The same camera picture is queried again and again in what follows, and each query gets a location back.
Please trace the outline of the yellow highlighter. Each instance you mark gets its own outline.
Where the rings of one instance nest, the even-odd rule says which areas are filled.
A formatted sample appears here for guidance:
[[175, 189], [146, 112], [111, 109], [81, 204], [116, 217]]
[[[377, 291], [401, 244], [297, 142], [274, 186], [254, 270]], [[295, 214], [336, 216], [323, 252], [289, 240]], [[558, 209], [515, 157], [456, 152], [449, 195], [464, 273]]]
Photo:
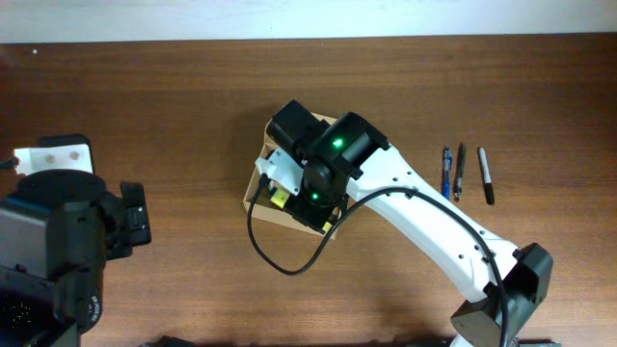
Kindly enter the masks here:
[[[272, 188], [270, 190], [270, 202], [272, 202], [276, 207], [281, 210], [284, 210], [284, 206], [290, 198], [290, 194], [284, 189], [280, 188]], [[322, 226], [322, 231], [327, 232], [330, 231], [333, 225], [330, 222], [326, 222]]]

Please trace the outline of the blue pen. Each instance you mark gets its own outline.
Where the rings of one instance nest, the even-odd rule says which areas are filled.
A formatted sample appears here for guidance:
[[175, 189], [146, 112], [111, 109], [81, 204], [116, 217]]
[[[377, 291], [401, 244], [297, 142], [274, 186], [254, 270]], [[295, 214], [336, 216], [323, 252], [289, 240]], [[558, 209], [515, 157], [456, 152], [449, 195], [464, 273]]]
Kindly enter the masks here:
[[453, 157], [450, 147], [443, 149], [443, 175], [442, 175], [442, 195], [449, 200], [450, 199], [450, 174], [452, 171]]

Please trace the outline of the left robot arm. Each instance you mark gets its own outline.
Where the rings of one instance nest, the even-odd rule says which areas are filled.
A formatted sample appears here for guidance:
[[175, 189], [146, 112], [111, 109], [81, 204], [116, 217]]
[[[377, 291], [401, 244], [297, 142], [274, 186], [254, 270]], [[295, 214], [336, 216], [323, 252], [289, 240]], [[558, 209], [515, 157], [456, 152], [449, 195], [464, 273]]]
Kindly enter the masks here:
[[1, 199], [1, 343], [78, 346], [102, 316], [106, 264], [151, 241], [144, 187], [110, 192], [82, 134], [43, 137], [1, 166], [20, 177]]

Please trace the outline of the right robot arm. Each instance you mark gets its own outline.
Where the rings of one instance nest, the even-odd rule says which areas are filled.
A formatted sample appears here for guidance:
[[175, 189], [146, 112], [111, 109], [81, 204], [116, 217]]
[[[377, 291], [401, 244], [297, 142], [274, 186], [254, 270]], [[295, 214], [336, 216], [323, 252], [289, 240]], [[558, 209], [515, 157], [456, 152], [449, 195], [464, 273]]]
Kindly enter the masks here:
[[464, 297], [450, 321], [455, 346], [511, 346], [547, 297], [553, 258], [479, 225], [432, 188], [388, 138], [349, 112], [319, 119], [292, 100], [272, 117], [274, 152], [260, 175], [289, 196], [282, 210], [331, 237], [366, 206], [429, 256]]

